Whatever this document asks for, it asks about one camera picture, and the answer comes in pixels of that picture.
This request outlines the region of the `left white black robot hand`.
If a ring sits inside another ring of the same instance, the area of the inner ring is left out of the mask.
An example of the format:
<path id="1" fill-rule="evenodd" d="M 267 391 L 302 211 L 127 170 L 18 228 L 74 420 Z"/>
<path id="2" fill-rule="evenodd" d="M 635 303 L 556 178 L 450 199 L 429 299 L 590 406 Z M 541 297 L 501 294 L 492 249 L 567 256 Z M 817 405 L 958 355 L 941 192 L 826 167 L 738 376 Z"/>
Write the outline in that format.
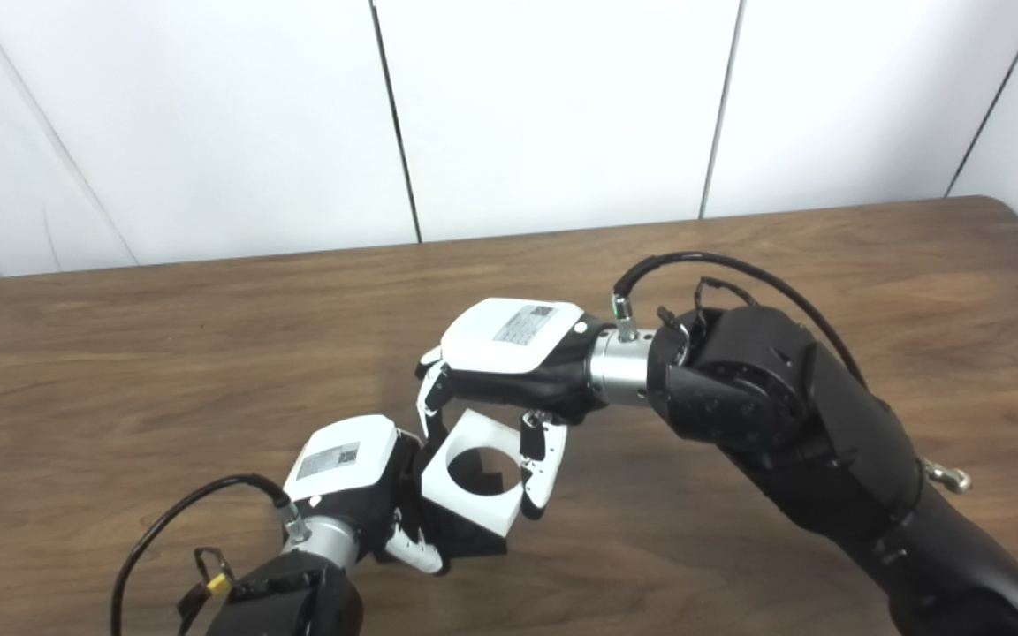
<path id="1" fill-rule="evenodd" d="M 416 435 L 382 414 L 353 416 L 316 430 L 284 483 L 300 513 L 283 553 L 299 551 L 349 572 L 367 556 L 425 574 L 448 571 L 425 511 L 414 463 Z"/>

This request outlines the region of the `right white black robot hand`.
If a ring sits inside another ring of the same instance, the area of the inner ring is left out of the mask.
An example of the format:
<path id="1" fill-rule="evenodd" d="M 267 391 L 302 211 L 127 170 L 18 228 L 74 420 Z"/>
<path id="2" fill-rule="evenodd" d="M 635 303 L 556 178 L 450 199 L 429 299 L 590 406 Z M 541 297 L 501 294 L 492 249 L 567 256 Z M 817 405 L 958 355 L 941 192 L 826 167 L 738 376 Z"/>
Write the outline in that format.
<path id="1" fill-rule="evenodd" d="M 563 429 L 606 406 L 589 367 L 610 328 L 569 302 L 489 298 L 469 307 L 416 366 L 416 411 L 429 447 L 439 450 L 447 438 L 442 410 L 454 398 L 521 408 L 521 510 L 540 519 L 562 460 Z"/>

